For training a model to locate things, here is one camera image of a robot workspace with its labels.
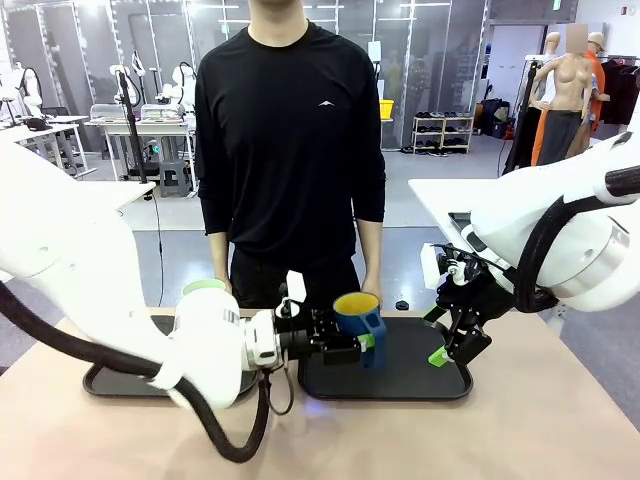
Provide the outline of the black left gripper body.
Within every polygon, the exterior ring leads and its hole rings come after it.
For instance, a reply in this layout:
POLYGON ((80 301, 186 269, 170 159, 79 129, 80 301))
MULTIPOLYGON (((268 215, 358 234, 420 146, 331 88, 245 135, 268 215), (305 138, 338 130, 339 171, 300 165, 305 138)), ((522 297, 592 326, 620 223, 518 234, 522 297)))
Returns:
POLYGON ((312 310, 302 308, 294 316, 275 313, 275 332, 280 341, 280 346, 287 352, 290 360, 305 358, 313 353, 319 353, 323 341, 329 336, 329 334, 314 333, 312 310))

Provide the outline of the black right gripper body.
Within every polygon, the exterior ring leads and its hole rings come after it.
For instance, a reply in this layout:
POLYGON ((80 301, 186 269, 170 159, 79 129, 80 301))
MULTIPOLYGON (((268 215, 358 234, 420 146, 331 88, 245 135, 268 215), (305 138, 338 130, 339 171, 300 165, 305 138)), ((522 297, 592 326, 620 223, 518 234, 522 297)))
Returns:
POLYGON ((513 294, 490 276, 481 276, 464 286, 456 285, 447 277, 436 292, 436 304, 448 310, 459 326, 483 326, 489 320, 500 318, 515 303, 513 294))

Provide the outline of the person's left hand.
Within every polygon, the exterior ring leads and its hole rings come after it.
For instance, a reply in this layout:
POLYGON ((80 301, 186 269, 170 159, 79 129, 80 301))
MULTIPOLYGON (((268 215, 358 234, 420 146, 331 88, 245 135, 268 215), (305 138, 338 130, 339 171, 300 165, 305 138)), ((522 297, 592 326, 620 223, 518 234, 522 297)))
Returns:
POLYGON ((375 297, 378 307, 382 308, 383 295, 382 295, 381 280, 379 277, 373 277, 373 276, 365 277, 361 285, 361 291, 366 295, 375 297))

